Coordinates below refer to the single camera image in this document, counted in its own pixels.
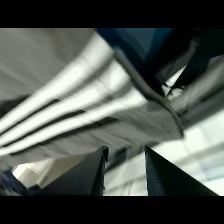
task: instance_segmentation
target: gray garment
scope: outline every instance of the gray garment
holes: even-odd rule
[[[0,49],[4,54],[0,55],[0,100],[38,90],[79,54],[93,33],[93,29],[1,29]],[[113,153],[133,144],[181,138],[180,123],[168,103],[146,86],[130,65],[116,60],[142,91],[147,92],[148,103],[113,114],[111,117],[118,119],[116,122],[58,138],[18,155],[3,156],[0,169],[47,158],[87,154],[102,145]]]

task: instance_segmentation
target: white stripe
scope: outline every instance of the white stripe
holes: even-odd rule
[[[80,57],[66,66],[56,78],[10,111],[0,120],[0,132],[23,119],[41,106],[66,94],[79,85],[112,56],[113,50],[98,35],[92,37]]]
[[[129,94],[125,95],[119,100],[112,101],[107,105],[103,105],[77,117],[58,122],[31,136],[28,136],[27,138],[9,147],[0,149],[0,156],[24,150],[30,146],[48,140],[49,138],[55,137],[59,134],[66,133],[68,131],[80,128],[84,125],[91,124],[116,112],[141,106],[146,102],[147,100],[136,89],[133,88],[129,92]]]
[[[28,118],[23,123],[3,134],[0,138],[0,145],[7,144],[24,134],[40,127],[57,117],[66,113],[83,109],[89,105],[102,100],[107,94],[114,94],[128,83],[129,76],[116,61],[113,61],[99,80],[86,86],[82,91],[66,100],[52,105],[45,110]]]

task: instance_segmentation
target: striped fabric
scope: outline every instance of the striped fabric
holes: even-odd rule
[[[93,33],[58,74],[36,91],[31,88],[30,96],[0,120],[0,168],[86,154],[102,145],[113,153],[150,140],[181,138],[175,113],[119,58]],[[47,65],[39,66],[41,72]]]

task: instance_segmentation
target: cloth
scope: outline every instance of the cloth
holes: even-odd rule
[[[94,29],[1,29],[0,169],[183,136],[178,117]]]

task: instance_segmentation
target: striped garment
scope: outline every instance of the striped garment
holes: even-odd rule
[[[0,100],[28,96],[0,119],[2,170],[182,137],[168,102],[93,29],[2,29],[0,49]]]

